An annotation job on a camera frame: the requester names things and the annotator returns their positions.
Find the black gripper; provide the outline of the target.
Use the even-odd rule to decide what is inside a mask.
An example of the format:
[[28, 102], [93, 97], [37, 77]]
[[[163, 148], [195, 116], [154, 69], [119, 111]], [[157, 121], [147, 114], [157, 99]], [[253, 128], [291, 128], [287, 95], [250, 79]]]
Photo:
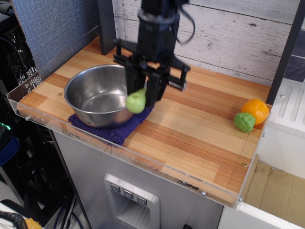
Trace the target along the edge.
[[127, 94], [146, 87], [145, 107], [152, 107], [161, 100], [168, 84], [182, 91], [186, 88], [190, 67], [174, 55], [175, 44], [179, 41], [179, 12], [140, 11], [138, 18], [138, 42], [116, 39], [114, 60], [125, 67]]

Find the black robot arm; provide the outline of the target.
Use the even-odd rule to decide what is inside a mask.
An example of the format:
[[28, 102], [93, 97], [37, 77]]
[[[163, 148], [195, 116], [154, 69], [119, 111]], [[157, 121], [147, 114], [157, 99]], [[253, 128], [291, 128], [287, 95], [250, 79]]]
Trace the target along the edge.
[[146, 88], [146, 107], [161, 100], [167, 85], [184, 90], [190, 67], [174, 55], [185, 0], [143, 0], [136, 43], [116, 39], [114, 61], [125, 67], [127, 94]]

